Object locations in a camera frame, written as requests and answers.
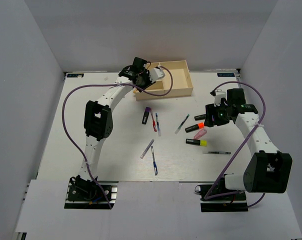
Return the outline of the purple cap highlighter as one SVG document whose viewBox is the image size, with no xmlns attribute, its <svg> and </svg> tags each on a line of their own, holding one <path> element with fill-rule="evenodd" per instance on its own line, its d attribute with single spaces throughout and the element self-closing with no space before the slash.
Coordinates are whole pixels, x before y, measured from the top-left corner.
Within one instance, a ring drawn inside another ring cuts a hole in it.
<svg viewBox="0 0 302 240">
<path fill-rule="evenodd" d="M 149 118 L 149 114 L 150 114 L 151 108 L 150 107 L 146 107 L 143 113 L 143 117 L 142 117 L 142 124 L 146 125 L 148 118 Z"/>
</svg>

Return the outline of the pink clear highlighter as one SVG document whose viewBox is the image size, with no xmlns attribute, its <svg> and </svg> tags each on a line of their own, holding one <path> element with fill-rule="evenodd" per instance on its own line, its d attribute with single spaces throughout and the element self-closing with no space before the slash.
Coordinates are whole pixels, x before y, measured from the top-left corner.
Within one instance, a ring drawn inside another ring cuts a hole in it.
<svg viewBox="0 0 302 240">
<path fill-rule="evenodd" d="M 197 133 L 194 135 L 193 139 L 194 139 L 194 140 L 199 140 L 201 137 L 203 137 L 203 136 L 206 135 L 206 134 L 207 134 L 207 130 L 206 130 L 205 128 L 202 128 L 199 132 L 197 132 Z"/>
</svg>

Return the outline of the orange cap highlighter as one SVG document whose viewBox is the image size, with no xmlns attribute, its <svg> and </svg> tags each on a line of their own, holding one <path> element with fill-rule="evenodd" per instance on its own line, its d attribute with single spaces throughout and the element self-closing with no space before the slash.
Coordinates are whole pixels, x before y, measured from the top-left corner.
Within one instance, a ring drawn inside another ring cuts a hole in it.
<svg viewBox="0 0 302 240">
<path fill-rule="evenodd" d="M 190 132 L 194 132 L 199 129 L 203 129 L 204 126 L 205 126 L 204 123 L 200 122 L 200 123 L 194 124 L 192 126 L 186 127 L 184 130 L 186 133 L 190 133 Z"/>
</svg>

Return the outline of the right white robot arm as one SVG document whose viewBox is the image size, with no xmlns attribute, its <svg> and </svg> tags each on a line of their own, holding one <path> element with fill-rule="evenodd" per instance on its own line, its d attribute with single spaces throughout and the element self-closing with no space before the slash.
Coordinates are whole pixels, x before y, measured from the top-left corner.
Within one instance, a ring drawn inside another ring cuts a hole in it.
<svg viewBox="0 0 302 240">
<path fill-rule="evenodd" d="M 292 167 L 292 157 L 281 152 L 260 123 L 261 117 L 253 104 L 248 104 L 241 88 L 213 90 L 214 103 L 205 107 L 206 127 L 233 122 L 241 131 L 251 160 L 244 173 L 227 174 L 215 184 L 213 191 L 227 200 L 235 192 L 274 193 L 286 191 Z"/>
</svg>

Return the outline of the yellow cap highlighter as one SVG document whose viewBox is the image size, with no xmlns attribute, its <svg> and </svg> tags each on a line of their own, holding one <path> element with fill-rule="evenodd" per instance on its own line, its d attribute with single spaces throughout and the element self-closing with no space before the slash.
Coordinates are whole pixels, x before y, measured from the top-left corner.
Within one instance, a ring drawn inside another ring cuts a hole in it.
<svg viewBox="0 0 302 240">
<path fill-rule="evenodd" d="M 199 140 L 199 139 L 187 138 L 185 140 L 185 143 L 189 144 L 189 145 L 201 146 L 201 147 L 206 147 L 207 146 L 207 141 L 206 140 Z"/>
</svg>

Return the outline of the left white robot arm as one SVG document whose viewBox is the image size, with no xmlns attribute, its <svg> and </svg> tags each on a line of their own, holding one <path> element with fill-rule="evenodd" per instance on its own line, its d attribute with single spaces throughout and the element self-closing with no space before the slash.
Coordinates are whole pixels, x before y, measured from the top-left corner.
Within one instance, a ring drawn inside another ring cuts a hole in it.
<svg viewBox="0 0 302 240">
<path fill-rule="evenodd" d="M 102 146 L 113 130 L 112 111 L 121 99 L 130 91 L 132 85 L 146 89 L 152 84 L 148 61 L 135 57 L 133 64 L 126 66 L 119 73 L 115 86 L 112 86 L 97 101 L 88 101 L 85 106 L 84 129 L 86 144 L 83 160 L 78 175 L 85 181 L 98 176 L 98 161 Z"/>
</svg>

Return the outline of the blue cap highlighter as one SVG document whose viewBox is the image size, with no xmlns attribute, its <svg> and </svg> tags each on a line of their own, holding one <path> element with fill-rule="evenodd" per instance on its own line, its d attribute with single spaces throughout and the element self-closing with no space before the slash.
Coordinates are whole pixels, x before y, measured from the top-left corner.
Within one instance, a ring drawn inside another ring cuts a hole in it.
<svg viewBox="0 0 302 240">
<path fill-rule="evenodd" d="M 194 116 L 195 121 L 201 121 L 201 120 L 205 120 L 205 119 L 206 119 L 206 114 L 200 114 L 200 115 Z"/>
</svg>

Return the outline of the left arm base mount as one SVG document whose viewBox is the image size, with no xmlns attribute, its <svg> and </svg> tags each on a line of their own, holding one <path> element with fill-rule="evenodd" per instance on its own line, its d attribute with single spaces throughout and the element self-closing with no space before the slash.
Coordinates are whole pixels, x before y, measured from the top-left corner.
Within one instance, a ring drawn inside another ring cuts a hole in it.
<svg viewBox="0 0 302 240">
<path fill-rule="evenodd" d="M 64 208 L 73 210 L 110 210 L 113 208 L 118 192 L 117 181 L 95 182 L 80 176 L 69 179 Z"/>
</svg>

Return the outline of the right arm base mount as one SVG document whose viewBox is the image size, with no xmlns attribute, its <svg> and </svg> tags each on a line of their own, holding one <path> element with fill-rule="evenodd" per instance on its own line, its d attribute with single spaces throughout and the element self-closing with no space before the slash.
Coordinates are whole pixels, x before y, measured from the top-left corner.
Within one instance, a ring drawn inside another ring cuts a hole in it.
<svg viewBox="0 0 302 240">
<path fill-rule="evenodd" d="M 205 199 L 205 195 L 211 186 L 211 184 L 199 184 L 194 188 L 195 194 L 200 196 L 202 213 L 235 213 L 249 210 L 244 192 Z"/>
</svg>

